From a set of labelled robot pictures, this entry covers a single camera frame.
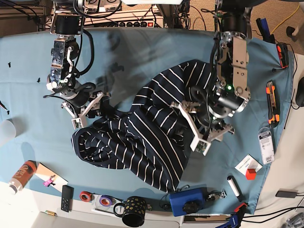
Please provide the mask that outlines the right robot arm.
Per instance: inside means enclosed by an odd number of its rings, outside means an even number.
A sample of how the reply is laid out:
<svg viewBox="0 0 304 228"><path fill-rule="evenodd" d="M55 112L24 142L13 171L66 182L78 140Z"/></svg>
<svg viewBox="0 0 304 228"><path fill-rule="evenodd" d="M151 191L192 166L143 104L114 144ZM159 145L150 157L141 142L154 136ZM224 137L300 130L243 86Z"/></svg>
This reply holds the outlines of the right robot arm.
<svg viewBox="0 0 304 228"><path fill-rule="evenodd" d="M94 0L56 0L50 33L57 36L51 49L52 64L47 77L49 97L62 100L61 107L73 118L95 118L101 115L102 100L110 95L96 90L91 82L81 84L78 78L86 74L95 59L92 35L84 29L85 20L103 19L98 16L99 1ZM91 50L88 66L79 71L77 64L81 55L82 42L76 37L84 34L89 39Z"/></svg>

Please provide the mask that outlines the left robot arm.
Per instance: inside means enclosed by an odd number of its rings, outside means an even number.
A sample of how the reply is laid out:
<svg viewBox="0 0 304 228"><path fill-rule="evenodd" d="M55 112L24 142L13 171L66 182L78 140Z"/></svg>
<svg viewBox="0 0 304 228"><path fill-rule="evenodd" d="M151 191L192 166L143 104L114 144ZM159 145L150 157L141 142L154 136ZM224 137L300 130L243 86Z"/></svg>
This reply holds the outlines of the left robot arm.
<svg viewBox="0 0 304 228"><path fill-rule="evenodd" d="M189 123L195 146L209 145L223 134L232 133L233 127L223 120L242 112L251 98L247 85L251 10L242 0L215 2L210 75L204 82L186 84L192 101L172 104Z"/></svg>

